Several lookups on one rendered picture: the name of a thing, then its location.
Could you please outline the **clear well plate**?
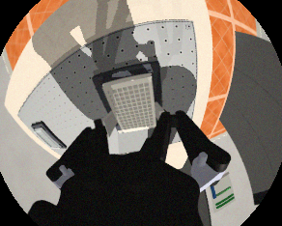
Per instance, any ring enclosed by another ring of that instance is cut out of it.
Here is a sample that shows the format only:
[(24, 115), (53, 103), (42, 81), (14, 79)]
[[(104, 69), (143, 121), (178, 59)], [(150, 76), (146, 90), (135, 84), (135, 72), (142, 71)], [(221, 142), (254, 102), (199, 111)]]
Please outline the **clear well plate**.
[[(35, 128), (34, 132), (40, 137), (40, 139), (51, 149), (61, 149), (62, 147), (41, 127)], [(42, 134), (43, 133), (43, 134)], [(46, 136), (46, 137), (45, 137)], [(47, 138), (47, 140), (46, 140)]]

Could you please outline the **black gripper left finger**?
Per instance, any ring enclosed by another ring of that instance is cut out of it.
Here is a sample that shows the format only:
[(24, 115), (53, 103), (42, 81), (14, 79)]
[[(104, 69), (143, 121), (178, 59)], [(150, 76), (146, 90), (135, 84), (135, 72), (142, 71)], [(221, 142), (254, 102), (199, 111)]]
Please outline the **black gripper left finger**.
[(112, 110), (102, 120), (94, 120), (95, 128), (84, 128), (46, 171), (46, 176), (61, 190), (62, 184), (80, 171), (79, 180), (88, 189), (101, 188), (104, 183), (102, 158), (109, 154), (107, 137), (117, 123)]

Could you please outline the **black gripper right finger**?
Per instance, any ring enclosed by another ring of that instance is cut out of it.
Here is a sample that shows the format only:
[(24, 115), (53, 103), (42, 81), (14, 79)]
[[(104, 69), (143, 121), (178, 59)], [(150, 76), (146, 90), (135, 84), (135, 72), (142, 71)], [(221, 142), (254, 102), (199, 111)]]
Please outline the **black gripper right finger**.
[(145, 140), (123, 175), (129, 190), (140, 193), (150, 187), (159, 159), (166, 161), (171, 127), (176, 128), (183, 142), (191, 164), (191, 177), (199, 184), (200, 192), (216, 185), (226, 171), (230, 154), (212, 143), (182, 110), (175, 113), (171, 115), (155, 102), (157, 124), (153, 134)]

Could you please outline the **white well plate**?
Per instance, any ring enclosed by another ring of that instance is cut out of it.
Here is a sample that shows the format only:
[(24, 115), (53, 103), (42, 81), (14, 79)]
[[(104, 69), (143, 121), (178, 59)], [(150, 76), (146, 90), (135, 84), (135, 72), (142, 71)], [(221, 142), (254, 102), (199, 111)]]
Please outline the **white well plate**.
[(106, 82), (102, 89), (122, 132), (156, 126), (151, 73)]

